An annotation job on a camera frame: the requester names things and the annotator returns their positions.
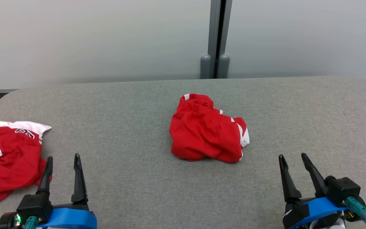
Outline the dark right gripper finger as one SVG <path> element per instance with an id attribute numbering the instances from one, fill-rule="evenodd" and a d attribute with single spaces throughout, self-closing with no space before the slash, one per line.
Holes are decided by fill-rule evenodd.
<path id="1" fill-rule="evenodd" d="M 321 173 L 317 170 L 315 165 L 311 162 L 308 155 L 305 153 L 301 154 L 301 158 L 305 169 L 309 172 L 311 180 L 315 188 L 315 197 L 325 197 L 327 194 L 328 187 L 324 183 L 324 178 Z"/>
<path id="2" fill-rule="evenodd" d="M 296 189 L 291 175 L 288 171 L 289 167 L 283 155 L 279 155 L 279 169 L 281 173 L 281 182 L 283 187 L 283 195 L 286 203 L 295 203 L 301 199 L 301 193 Z"/>

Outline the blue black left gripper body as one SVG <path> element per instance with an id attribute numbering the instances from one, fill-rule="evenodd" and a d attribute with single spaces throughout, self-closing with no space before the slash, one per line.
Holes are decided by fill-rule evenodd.
<path id="1" fill-rule="evenodd" d="M 0 218 L 0 229 L 26 229 L 27 219 L 17 212 L 4 213 Z M 47 223 L 41 221 L 31 229 L 97 229 L 98 221 L 87 205 L 56 205 Z"/>

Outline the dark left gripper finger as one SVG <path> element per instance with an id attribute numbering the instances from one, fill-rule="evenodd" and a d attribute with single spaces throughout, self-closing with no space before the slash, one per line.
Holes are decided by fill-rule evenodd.
<path id="1" fill-rule="evenodd" d="M 46 160 L 45 169 L 39 182 L 37 194 L 50 193 L 50 179 L 53 173 L 53 157 L 50 156 Z"/>
<path id="2" fill-rule="evenodd" d="M 73 204 L 86 204 L 88 202 L 87 187 L 79 154 L 75 154 L 73 168 L 75 171 L 75 181 L 71 202 Z"/>

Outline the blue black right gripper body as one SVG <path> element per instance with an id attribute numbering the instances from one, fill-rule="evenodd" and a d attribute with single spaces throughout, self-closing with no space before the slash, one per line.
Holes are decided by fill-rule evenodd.
<path id="1" fill-rule="evenodd" d="M 297 229 L 346 210 L 352 211 L 366 223 L 365 206 L 353 197 L 348 197 L 342 202 L 344 203 L 337 206 L 328 197 L 322 197 L 303 204 L 296 203 L 283 215 L 283 226 L 285 229 Z"/>

